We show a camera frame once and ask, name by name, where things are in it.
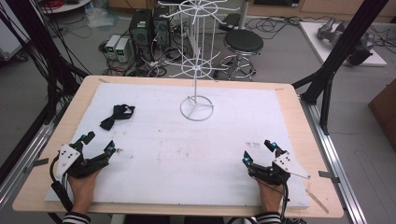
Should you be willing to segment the white bench power supply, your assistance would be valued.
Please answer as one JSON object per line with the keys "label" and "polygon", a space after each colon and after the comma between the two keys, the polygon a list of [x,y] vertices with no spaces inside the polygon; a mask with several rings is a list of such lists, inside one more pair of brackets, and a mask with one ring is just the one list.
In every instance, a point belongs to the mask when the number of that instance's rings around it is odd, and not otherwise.
{"label": "white bench power supply", "polygon": [[116,46],[116,54],[120,63],[127,63],[129,61],[131,49],[128,38],[122,37],[119,40],[118,45]]}
{"label": "white bench power supply", "polygon": [[110,60],[117,59],[116,46],[118,45],[119,40],[120,40],[120,35],[113,35],[107,41],[105,45],[105,49],[106,49],[106,56],[108,59]]}

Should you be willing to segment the white floor board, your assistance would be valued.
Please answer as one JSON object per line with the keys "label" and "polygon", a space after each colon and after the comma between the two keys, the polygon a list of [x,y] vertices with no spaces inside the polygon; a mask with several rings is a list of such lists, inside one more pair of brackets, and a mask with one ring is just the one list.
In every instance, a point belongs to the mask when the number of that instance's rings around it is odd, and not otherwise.
{"label": "white floor board", "polygon": [[[317,32],[320,27],[324,25],[324,22],[300,22],[300,27],[305,35],[305,37],[309,40],[311,47],[314,49],[318,58],[324,62],[330,52],[332,51],[332,44],[326,40],[320,40],[317,38]],[[373,67],[381,67],[387,65],[387,63],[381,58],[381,56],[375,52],[374,49],[371,49],[372,53],[362,64],[361,66],[373,66]]]}

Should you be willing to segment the grey metal bracket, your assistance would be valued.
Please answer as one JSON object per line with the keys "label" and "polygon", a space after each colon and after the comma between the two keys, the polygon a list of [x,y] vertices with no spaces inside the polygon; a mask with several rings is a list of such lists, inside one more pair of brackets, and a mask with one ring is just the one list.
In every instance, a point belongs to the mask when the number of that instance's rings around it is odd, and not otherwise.
{"label": "grey metal bracket", "polygon": [[45,165],[48,163],[49,163],[49,158],[33,161],[29,166],[23,168],[23,173],[30,174],[35,167]]}
{"label": "grey metal bracket", "polygon": [[334,184],[338,184],[340,182],[339,177],[337,177],[329,172],[319,171],[318,175],[323,178],[329,178]]}

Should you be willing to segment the black metal frame stand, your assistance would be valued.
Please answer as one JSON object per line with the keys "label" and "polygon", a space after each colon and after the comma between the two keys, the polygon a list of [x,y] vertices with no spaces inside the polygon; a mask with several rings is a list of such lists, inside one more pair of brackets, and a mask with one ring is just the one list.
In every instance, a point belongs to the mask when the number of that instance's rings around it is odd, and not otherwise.
{"label": "black metal frame stand", "polygon": [[347,56],[352,53],[354,46],[368,30],[388,1],[389,0],[364,0],[345,32],[341,35],[330,52],[330,55],[318,71],[292,84],[294,89],[309,84],[307,91],[301,94],[301,99],[309,105],[315,105],[318,97],[323,94],[319,127],[325,134],[329,134],[328,117],[333,78]]}
{"label": "black metal frame stand", "polygon": [[18,34],[18,25],[11,22],[6,12],[0,10],[0,20],[14,34],[48,85],[48,103],[45,117],[50,121],[57,116],[57,105],[62,100],[70,100],[80,86],[78,78],[85,78],[89,73],[66,60],[56,47],[49,29],[35,8],[33,0],[5,0],[10,10],[20,22],[25,33],[30,37],[27,44]]}

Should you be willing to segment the black bow tie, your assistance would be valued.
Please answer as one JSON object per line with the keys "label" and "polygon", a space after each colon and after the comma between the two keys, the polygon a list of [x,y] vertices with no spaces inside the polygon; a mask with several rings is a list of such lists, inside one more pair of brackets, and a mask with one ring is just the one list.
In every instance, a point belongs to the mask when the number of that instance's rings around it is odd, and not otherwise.
{"label": "black bow tie", "polygon": [[133,105],[114,105],[113,114],[102,120],[100,127],[106,131],[110,131],[116,120],[129,119],[134,113]]}

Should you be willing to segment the black round stool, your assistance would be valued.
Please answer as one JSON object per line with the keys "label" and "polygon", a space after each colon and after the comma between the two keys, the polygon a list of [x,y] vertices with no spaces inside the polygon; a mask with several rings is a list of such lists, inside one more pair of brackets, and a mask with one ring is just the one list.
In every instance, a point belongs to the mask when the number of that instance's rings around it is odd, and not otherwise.
{"label": "black round stool", "polygon": [[223,40],[227,50],[233,53],[224,57],[218,68],[213,73],[213,78],[218,78],[219,73],[224,73],[229,80],[232,78],[248,78],[256,74],[256,69],[249,56],[261,53],[264,43],[262,38],[249,30],[231,30]]}

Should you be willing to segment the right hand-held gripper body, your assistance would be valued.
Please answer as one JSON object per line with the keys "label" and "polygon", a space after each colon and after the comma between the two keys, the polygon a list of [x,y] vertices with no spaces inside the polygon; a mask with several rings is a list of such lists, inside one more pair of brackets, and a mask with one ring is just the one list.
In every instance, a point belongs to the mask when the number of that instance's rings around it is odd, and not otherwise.
{"label": "right hand-held gripper body", "polygon": [[291,175],[310,179],[311,175],[297,162],[289,152],[275,158],[270,166],[261,166],[253,161],[252,167],[247,168],[247,173],[270,185],[283,185]]}

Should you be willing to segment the person's left hand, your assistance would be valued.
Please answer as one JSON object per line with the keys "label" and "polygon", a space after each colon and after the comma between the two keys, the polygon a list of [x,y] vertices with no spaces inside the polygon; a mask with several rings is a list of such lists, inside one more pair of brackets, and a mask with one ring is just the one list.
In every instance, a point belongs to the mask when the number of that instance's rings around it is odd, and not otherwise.
{"label": "person's left hand", "polygon": [[74,202],[72,212],[86,215],[92,204],[96,178],[100,171],[84,178],[68,177],[68,182],[73,192]]}

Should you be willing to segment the white foam mat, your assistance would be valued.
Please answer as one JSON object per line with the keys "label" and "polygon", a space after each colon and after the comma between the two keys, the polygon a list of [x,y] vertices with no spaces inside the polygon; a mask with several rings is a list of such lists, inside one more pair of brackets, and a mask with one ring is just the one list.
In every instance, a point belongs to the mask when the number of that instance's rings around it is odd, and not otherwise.
{"label": "white foam mat", "polygon": [[[180,103],[193,87],[102,83],[75,132],[93,131],[83,148],[92,158],[113,140],[116,152],[99,174],[94,199],[98,203],[174,205],[259,204],[258,186],[242,162],[246,151],[268,166],[274,154],[264,141],[291,150],[280,108],[279,90],[239,89],[214,83],[198,87],[211,100],[214,114],[192,121],[180,113]],[[100,127],[114,105],[133,105],[129,119],[116,120],[110,131]]]}

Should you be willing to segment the person's right hand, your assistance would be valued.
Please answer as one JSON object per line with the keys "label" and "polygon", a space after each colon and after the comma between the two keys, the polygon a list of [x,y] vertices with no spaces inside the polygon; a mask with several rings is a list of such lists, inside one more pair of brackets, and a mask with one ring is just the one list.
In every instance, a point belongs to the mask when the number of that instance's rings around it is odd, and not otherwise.
{"label": "person's right hand", "polygon": [[277,212],[283,198],[284,187],[282,185],[270,185],[258,180],[260,199],[263,212]]}

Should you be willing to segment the clear plastic bag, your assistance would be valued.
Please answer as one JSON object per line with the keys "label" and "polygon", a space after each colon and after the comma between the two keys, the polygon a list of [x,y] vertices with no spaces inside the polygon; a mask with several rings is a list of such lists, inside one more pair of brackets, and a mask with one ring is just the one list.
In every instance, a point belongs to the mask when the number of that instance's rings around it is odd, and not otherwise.
{"label": "clear plastic bag", "polygon": [[115,15],[109,13],[104,8],[86,8],[85,14],[88,19],[87,24],[90,28],[113,27],[118,21]]}

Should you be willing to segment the white round table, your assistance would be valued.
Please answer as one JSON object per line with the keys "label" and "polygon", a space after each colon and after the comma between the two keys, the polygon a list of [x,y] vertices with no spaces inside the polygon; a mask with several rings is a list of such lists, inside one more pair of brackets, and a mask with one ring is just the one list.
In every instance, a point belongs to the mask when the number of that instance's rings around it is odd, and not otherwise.
{"label": "white round table", "polygon": [[40,9],[45,14],[62,13],[62,12],[71,11],[71,10],[74,10],[74,9],[77,9],[77,8],[85,7],[91,1],[92,0],[78,0],[77,4],[66,4],[66,3],[64,3],[60,7],[41,7]]}

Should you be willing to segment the aluminium rail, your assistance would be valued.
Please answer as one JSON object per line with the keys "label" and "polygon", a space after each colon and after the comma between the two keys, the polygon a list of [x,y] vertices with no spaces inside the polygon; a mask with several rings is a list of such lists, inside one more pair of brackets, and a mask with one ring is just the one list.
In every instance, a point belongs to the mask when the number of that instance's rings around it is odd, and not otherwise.
{"label": "aluminium rail", "polygon": [[45,105],[0,166],[0,211],[6,206],[22,180],[29,175],[23,173],[23,168],[29,166],[33,161],[41,160],[39,155],[55,131],[66,106],[57,104],[53,116],[49,116],[48,110],[49,106]]}
{"label": "aluminium rail", "polygon": [[319,150],[328,167],[328,173],[341,200],[343,210],[347,213],[352,224],[367,224],[366,217],[348,180],[332,139],[319,124],[320,113],[318,107],[309,105],[303,100],[300,103],[311,126],[312,133],[317,138]]}

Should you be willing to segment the black computer tower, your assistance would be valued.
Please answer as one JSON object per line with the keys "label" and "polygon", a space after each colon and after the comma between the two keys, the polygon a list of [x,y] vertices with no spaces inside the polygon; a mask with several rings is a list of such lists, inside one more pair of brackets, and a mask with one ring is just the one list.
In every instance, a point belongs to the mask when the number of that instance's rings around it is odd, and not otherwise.
{"label": "black computer tower", "polygon": [[149,46],[153,39],[152,10],[137,9],[129,25],[134,55],[138,62],[150,61]]}
{"label": "black computer tower", "polygon": [[168,14],[168,6],[156,6],[153,10],[154,40],[160,49],[168,49],[171,46]]}

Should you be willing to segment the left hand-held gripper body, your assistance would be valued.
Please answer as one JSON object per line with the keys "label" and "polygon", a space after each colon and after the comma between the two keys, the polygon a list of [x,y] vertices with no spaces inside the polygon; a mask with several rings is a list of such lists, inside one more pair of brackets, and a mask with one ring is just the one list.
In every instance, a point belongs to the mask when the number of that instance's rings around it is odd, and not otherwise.
{"label": "left hand-held gripper body", "polygon": [[82,150],[77,151],[75,144],[62,144],[59,154],[50,165],[50,177],[53,181],[60,180],[65,174],[74,178],[84,178],[109,165],[110,157],[102,154],[85,159]]}

